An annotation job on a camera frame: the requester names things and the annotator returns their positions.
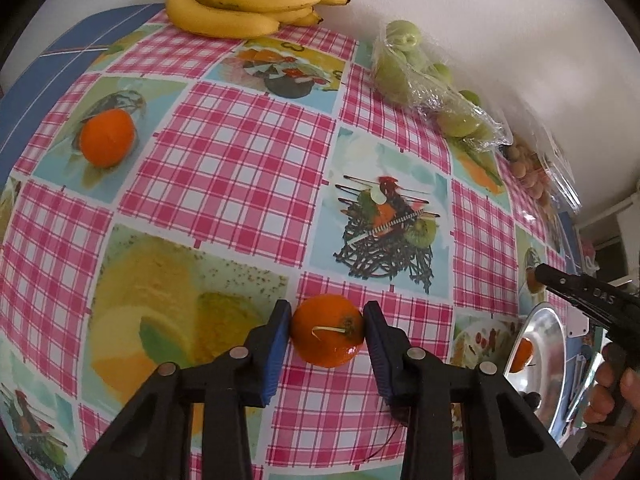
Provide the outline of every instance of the table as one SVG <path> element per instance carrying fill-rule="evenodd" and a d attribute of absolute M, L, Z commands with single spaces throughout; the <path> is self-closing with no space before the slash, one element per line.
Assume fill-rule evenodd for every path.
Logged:
<path fill-rule="evenodd" d="M 198 38 L 161 7 L 137 6 L 79 24 L 0 102 L 0 168 L 13 165 L 0 212 L 0 412 L 39 478 L 66 478 L 157 364 L 207 362 L 277 298 L 378 300 L 413 344 L 467 366 L 505 360 L 518 316 L 539 301 L 565 319 L 564 301 L 524 281 L 527 252 L 566 268 L 559 221 L 501 155 L 484 170 L 384 104 L 370 53 L 322 28 Z M 72 140 L 114 93 L 137 143 L 96 172 Z M 363 192 L 379 183 L 396 192 L 391 214 L 438 214 L 435 233 L 407 226 L 348 250 L 343 234 L 362 228 Z M 25 410 L 27 432 L 15 415 Z M 256 479 L 399 476 L 406 433 L 378 397 L 366 348 L 331 370 L 289 348 L 271 405 L 247 415 Z"/>

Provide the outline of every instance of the handheld tool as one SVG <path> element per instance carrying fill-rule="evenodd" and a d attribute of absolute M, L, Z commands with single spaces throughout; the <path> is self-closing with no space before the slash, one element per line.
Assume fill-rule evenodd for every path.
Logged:
<path fill-rule="evenodd" d="M 289 340 L 291 306 L 278 300 L 267 325 L 214 361 L 159 365 L 123 407 L 73 475 L 74 480 L 189 478 L 191 417 L 204 403 L 202 480 L 252 480 L 244 409 L 276 393 Z"/>
<path fill-rule="evenodd" d="M 450 404 L 462 407 L 465 478 L 571 480 L 578 475 L 532 409 L 489 362 L 446 365 L 389 326 L 378 302 L 364 307 L 366 341 L 378 393 L 409 407 L 401 480 L 450 480 Z"/>
<path fill-rule="evenodd" d="M 590 320 L 607 330 L 607 337 L 616 344 L 610 354 L 622 353 L 613 359 L 617 378 L 610 388 L 615 408 L 602 424 L 613 428 L 625 416 L 625 399 L 620 393 L 620 375 L 626 368 L 637 370 L 640 363 L 640 299 L 619 290 L 609 283 L 601 282 L 588 274 L 566 274 L 547 264 L 535 270 L 536 280 L 546 285 L 552 293 L 567 300 L 582 311 Z M 576 471 L 582 472 L 604 450 L 601 439 L 589 439 L 572 460 Z M 626 461 L 616 480 L 638 480 L 640 478 L 640 446 Z"/>

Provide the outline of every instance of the screw head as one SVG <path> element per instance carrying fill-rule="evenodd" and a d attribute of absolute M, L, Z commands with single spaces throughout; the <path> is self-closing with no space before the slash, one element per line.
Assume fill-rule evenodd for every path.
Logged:
<path fill-rule="evenodd" d="M 427 352 L 425 352 L 419 346 L 412 346 L 406 351 L 406 354 L 408 355 L 409 359 L 413 359 L 415 361 L 419 361 L 420 359 L 424 359 L 425 357 L 427 357 Z"/>
<path fill-rule="evenodd" d="M 158 374 L 162 375 L 162 377 L 168 377 L 175 374 L 175 371 L 177 369 L 178 367 L 175 365 L 175 363 L 165 362 L 158 367 Z"/>
<path fill-rule="evenodd" d="M 233 359 L 244 359 L 249 355 L 249 349 L 244 346 L 236 346 L 229 351 L 229 355 Z"/>
<path fill-rule="evenodd" d="M 489 361 L 480 363 L 480 371 L 485 375 L 495 375 L 498 371 L 498 367 Z"/>

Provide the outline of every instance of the silver plate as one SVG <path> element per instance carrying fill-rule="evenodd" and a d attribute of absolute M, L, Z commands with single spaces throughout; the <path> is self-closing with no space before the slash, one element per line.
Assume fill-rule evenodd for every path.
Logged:
<path fill-rule="evenodd" d="M 533 359 L 524 370 L 511 374 L 509 368 L 524 337 L 533 344 Z M 538 392 L 542 396 L 536 415 L 550 430 L 558 416 L 565 374 L 564 329 L 553 307 L 543 302 L 531 311 L 524 322 L 509 355 L 504 376 L 518 392 Z"/>

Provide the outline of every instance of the plastic bag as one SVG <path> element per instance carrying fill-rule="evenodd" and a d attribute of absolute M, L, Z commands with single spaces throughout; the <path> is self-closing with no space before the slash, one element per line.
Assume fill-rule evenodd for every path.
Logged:
<path fill-rule="evenodd" d="M 388 101 L 435 121 L 445 137 L 481 152 L 513 142 L 500 107 L 411 22 L 395 20 L 382 28 L 373 47 L 371 75 Z"/>
<path fill-rule="evenodd" d="M 505 117 L 513 128 L 513 146 L 503 152 L 511 163 L 511 173 L 544 208 L 580 211 L 574 174 L 551 131 L 533 108 L 513 90 L 501 96 Z"/>

